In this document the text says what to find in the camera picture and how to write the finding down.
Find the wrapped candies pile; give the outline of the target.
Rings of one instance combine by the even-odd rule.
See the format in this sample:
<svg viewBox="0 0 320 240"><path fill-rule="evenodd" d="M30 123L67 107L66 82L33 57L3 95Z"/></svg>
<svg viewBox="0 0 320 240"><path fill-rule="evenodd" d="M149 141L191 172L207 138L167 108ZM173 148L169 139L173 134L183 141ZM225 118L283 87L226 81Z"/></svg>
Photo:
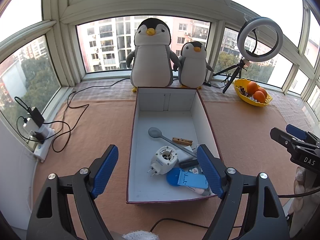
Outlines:
<svg viewBox="0 0 320 240"><path fill-rule="evenodd" d="M239 87L238 87L238 90L239 90L239 92L240 92L240 94L241 94L242 96L244 96L245 98L248 98L248 99L251 100L251 101L255 101L255 102L256 102L256 100L253 98L253 95L252 95L252 94L248 94L248 93L246 92L246 90L245 90L244 87L239 86Z"/></svg>

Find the black small cylinder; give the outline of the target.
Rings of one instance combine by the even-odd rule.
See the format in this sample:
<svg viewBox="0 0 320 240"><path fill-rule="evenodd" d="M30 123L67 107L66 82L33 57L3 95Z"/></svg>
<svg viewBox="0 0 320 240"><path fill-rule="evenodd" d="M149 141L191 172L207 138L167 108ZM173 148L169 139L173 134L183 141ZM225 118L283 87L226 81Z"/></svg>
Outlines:
<svg viewBox="0 0 320 240"><path fill-rule="evenodd" d="M199 165L199 162L197 159L193 160L187 160L187 161L182 161L179 163L179 167L184 169L184 168L190 168Z"/></svg>

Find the grey plastic spoon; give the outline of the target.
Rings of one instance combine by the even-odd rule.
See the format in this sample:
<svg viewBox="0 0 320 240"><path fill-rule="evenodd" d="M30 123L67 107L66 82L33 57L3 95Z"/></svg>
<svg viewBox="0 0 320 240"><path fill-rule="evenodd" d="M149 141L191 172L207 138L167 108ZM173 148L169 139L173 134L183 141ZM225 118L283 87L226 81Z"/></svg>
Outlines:
<svg viewBox="0 0 320 240"><path fill-rule="evenodd" d="M148 130L148 134L152 138L162 138L163 140L171 143L175 147L179 148L180 150L183 150L185 153L193 156L194 158L197 157L196 153L194 153L193 151L190 151L190 150L186 149L185 147L180 146L179 144L177 144L177 143L173 142L172 140L168 139L167 137L163 136L161 130L156 127L150 127Z"/></svg>

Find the white usb charger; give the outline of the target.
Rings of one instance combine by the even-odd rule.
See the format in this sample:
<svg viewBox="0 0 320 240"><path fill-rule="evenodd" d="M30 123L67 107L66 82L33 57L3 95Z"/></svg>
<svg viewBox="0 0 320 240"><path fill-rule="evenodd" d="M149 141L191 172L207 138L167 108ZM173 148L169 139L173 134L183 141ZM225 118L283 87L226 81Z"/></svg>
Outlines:
<svg viewBox="0 0 320 240"><path fill-rule="evenodd" d="M188 161L188 160L193 160L193 159L196 159L197 156L196 156L196 153L193 151L193 149L191 148L191 146L185 146L184 147L185 149L191 151L194 156L190 155L189 153L186 153L185 151L181 150L181 149L177 149L176 152L177 152L177 156L178 156L178 161L181 163L181 162L184 162L184 161Z"/></svg>

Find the checkered cloth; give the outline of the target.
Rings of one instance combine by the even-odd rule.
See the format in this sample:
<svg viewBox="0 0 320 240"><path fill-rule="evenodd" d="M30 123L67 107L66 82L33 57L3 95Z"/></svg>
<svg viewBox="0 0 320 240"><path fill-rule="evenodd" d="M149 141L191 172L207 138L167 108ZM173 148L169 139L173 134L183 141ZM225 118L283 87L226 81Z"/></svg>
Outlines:
<svg viewBox="0 0 320 240"><path fill-rule="evenodd" d="M83 81L74 87L80 93L75 96L76 100L135 100L129 80L116 83L117 79L101 79ZM289 94L283 94L278 90L267 92L273 100L270 105L276 106L288 124L300 129L315 132L317 122L313 119L313 113L301 98ZM201 97L205 101L241 101L234 88L229 88L225 94L216 87L203 86L200 90Z"/></svg>

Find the blue round tape measure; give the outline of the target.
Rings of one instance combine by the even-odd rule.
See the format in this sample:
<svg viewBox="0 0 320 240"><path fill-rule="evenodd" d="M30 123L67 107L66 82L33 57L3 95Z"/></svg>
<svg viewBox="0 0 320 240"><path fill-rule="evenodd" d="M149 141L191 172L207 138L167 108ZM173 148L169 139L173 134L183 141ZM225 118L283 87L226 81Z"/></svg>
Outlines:
<svg viewBox="0 0 320 240"><path fill-rule="evenodd" d="M178 181L179 181L179 176L181 172L184 172L184 170L179 167L175 167L172 170L170 170L166 174L166 180L168 184L173 187L179 187L180 185L178 184Z"/></svg>

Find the black power adapter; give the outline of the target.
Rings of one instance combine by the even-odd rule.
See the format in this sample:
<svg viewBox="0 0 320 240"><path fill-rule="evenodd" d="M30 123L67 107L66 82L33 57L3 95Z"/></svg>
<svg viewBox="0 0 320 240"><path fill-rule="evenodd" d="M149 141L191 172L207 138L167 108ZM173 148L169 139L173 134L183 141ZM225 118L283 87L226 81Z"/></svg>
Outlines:
<svg viewBox="0 0 320 240"><path fill-rule="evenodd" d="M44 123L44 117L41 112L37 107L28 108L28 111L35 124L40 128Z"/></svg>

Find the orange fruit front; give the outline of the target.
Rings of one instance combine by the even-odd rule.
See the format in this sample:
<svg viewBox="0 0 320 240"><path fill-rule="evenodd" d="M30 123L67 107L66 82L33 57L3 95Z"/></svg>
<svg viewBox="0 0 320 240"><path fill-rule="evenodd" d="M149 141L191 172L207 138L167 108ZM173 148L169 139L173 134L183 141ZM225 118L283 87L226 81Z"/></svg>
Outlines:
<svg viewBox="0 0 320 240"><path fill-rule="evenodd" d="M253 99L256 100L257 102L259 103L265 103L266 101L266 96L265 94L260 91L260 90L257 90L254 94L253 94Z"/></svg>

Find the orange fruit back right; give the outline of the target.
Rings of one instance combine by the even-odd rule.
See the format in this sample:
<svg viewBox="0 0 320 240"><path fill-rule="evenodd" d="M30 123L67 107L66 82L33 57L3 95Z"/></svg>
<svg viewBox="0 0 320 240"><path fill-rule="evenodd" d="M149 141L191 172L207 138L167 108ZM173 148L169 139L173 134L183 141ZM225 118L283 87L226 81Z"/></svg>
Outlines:
<svg viewBox="0 0 320 240"><path fill-rule="evenodd" d="M263 87L259 87L258 90L264 94L265 98L267 98L267 91Z"/></svg>

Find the white plug-in device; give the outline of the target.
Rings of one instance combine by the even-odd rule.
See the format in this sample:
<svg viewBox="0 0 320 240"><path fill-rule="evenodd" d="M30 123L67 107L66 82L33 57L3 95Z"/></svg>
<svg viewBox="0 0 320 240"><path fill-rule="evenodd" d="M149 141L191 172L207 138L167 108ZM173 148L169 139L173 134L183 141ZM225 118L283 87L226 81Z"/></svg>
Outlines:
<svg viewBox="0 0 320 240"><path fill-rule="evenodd" d="M154 175L164 175L171 171L178 162L178 153L171 146L163 146L153 155L147 171Z"/></svg>

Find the yellow leaf-shaped bowl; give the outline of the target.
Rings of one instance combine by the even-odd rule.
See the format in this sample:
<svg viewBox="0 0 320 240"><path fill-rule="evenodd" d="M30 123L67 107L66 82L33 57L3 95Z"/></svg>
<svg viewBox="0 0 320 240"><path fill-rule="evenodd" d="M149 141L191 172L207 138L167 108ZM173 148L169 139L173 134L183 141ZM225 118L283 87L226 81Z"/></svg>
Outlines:
<svg viewBox="0 0 320 240"><path fill-rule="evenodd" d="M247 84L249 83L250 81L247 80L247 79L238 79L236 81L234 81L233 85L234 85L234 89L236 91L236 94L239 96L239 98L241 100L243 100L244 102L246 103L249 103L250 105L253 105L253 106L258 106L258 107L264 107L264 106L267 106L270 104L270 102L273 100L272 96L270 96L270 94L267 93L267 98L266 98L266 101L265 103L259 103L259 102L255 102L255 101L251 101L249 100L248 98L245 98L244 96L242 96L238 90L238 87L239 86L242 86L245 88L246 90L246 86Z"/></svg>

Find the wooden clothespin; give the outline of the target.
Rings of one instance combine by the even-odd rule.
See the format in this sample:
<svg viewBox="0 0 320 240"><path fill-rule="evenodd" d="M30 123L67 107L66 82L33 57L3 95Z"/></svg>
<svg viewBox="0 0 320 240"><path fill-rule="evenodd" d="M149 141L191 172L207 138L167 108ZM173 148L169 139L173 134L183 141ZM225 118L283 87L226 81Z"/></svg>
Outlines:
<svg viewBox="0 0 320 240"><path fill-rule="evenodd" d="M193 144L193 141L192 140L187 140L187 139L183 139L183 138L176 138L176 137L173 137L172 138L172 141L174 143L177 143L179 145L184 145L184 146L192 146Z"/></svg>

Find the blue phone stand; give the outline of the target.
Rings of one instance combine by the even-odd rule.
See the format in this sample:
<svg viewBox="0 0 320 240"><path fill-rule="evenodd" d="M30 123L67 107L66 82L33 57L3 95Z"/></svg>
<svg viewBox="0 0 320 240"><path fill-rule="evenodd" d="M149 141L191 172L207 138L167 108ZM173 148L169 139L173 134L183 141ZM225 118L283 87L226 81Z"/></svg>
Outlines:
<svg viewBox="0 0 320 240"><path fill-rule="evenodd" d="M180 186L188 186L199 189L207 189L209 186L204 175L185 172L184 170L180 170L177 184Z"/></svg>

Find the large plush penguin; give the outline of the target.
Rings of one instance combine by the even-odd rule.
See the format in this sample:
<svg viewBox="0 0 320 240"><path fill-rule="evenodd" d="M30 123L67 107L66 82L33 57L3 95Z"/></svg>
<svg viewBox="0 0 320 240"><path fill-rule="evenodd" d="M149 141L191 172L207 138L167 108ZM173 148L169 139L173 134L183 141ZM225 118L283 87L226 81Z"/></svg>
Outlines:
<svg viewBox="0 0 320 240"><path fill-rule="evenodd" d="M173 73L181 66L177 55L170 49L171 34L168 25L158 18L147 18L138 26L134 36L135 49L126 58L132 67L131 85L139 87L168 87Z"/></svg>

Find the white pink tube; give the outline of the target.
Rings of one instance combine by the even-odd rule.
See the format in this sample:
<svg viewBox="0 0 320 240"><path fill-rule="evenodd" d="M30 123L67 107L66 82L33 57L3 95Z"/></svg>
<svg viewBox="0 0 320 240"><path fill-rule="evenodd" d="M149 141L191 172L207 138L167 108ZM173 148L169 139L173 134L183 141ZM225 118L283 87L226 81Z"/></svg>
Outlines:
<svg viewBox="0 0 320 240"><path fill-rule="evenodd" d="M208 189L200 189L200 188L194 188L194 187L191 187L191 189L201 195L201 196L210 196L211 195L211 192L208 190Z"/></svg>

